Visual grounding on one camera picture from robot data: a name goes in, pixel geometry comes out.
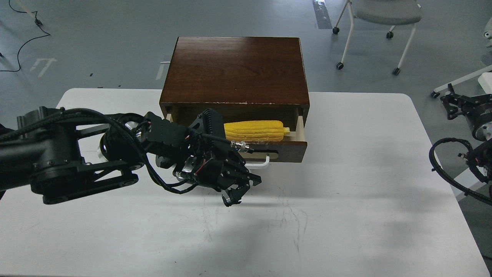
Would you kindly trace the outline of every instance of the box top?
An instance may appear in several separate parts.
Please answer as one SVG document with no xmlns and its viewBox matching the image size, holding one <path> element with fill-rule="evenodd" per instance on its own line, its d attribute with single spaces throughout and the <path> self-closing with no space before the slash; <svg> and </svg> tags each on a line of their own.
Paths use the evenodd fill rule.
<svg viewBox="0 0 492 277">
<path fill-rule="evenodd" d="M 299 38 L 179 37 L 161 105 L 309 106 Z"/>
</svg>

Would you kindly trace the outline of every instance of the yellow corn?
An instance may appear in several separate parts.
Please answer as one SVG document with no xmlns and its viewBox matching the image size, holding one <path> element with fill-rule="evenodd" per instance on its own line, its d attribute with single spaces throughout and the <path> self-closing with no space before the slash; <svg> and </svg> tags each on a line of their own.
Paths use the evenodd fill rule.
<svg viewBox="0 0 492 277">
<path fill-rule="evenodd" d="M 225 123 L 225 138 L 236 141 L 281 141 L 290 132 L 278 120 L 255 120 Z"/>
</svg>

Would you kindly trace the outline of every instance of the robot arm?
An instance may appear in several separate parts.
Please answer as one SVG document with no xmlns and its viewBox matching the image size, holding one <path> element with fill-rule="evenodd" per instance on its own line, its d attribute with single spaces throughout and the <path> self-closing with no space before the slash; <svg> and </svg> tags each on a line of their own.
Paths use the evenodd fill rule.
<svg viewBox="0 0 492 277">
<path fill-rule="evenodd" d="M 439 98 L 446 110 L 448 120 L 453 120 L 463 115 L 468 122 L 471 133 L 476 140 L 483 141 L 481 145 L 472 148 L 471 144 L 464 139 L 443 138 L 438 140 L 429 151 L 429 158 L 433 171 L 436 171 L 443 179 L 452 186 L 460 189 L 465 195 L 470 195 L 479 201 L 492 205 L 492 95 L 480 95 L 467 97 L 455 93 L 453 86 L 448 84 L 449 94 Z M 439 165 L 434 154 L 435 148 L 443 143 L 458 142 L 463 144 L 467 152 L 459 154 L 466 160 L 470 171 L 483 183 L 489 184 L 489 197 L 472 191 L 451 178 Z M 482 174 L 479 167 L 483 168 L 485 174 Z"/>
<path fill-rule="evenodd" d="M 220 114 L 207 109 L 189 126 L 148 112 L 103 115 L 89 109 L 40 107 L 17 118 L 19 129 L 0 136 L 0 191 L 31 184 L 45 204 L 55 204 L 129 186 L 132 171 L 146 166 L 152 180 L 173 193 L 196 186 L 223 192 L 226 206 L 240 203 L 261 177 L 251 174 L 238 151 L 251 152 L 244 142 L 225 139 Z M 77 126 L 99 124 L 78 130 Z M 106 162 L 86 163 L 78 140 L 104 134 L 100 150 Z M 147 159 L 156 155 L 161 168 L 174 166 L 176 184 L 165 183 Z M 111 172 L 117 177 L 102 179 Z M 185 190 L 175 187 L 188 183 Z"/>
</svg>

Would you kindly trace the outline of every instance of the cable connector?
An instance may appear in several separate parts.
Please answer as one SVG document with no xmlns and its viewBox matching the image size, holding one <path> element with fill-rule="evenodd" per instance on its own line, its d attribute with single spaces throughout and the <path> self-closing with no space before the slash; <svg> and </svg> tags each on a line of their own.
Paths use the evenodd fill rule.
<svg viewBox="0 0 492 277">
<path fill-rule="evenodd" d="M 459 154 L 458 154 L 458 157 L 460 157 L 460 158 L 464 159 L 465 161 L 468 161 L 466 154 L 459 153 Z"/>
</svg>

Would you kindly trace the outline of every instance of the table surface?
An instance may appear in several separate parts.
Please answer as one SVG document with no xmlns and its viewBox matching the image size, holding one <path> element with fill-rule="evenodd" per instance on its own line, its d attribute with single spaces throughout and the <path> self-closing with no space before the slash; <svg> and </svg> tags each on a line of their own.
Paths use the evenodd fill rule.
<svg viewBox="0 0 492 277">
<path fill-rule="evenodd" d="M 478 82 L 485 93 L 492 94 L 492 72 L 486 72 L 480 75 L 480 77 L 478 77 Z"/>
<path fill-rule="evenodd" d="M 59 106 L 161 114 L 159 96 L 72 89 Z M 144 169 L 132 186 L 51 206 L 28 186 L 7 191 L 0 275 L 490 276 L 449 185 L 431 172 L 409 97 L 309 97 L 304 161 L 256 171 L 263 183 L 240 205 L 201 187 L 168 193 Z M 95 158 L 97 138 L 80 145 Z"/>
</svg>

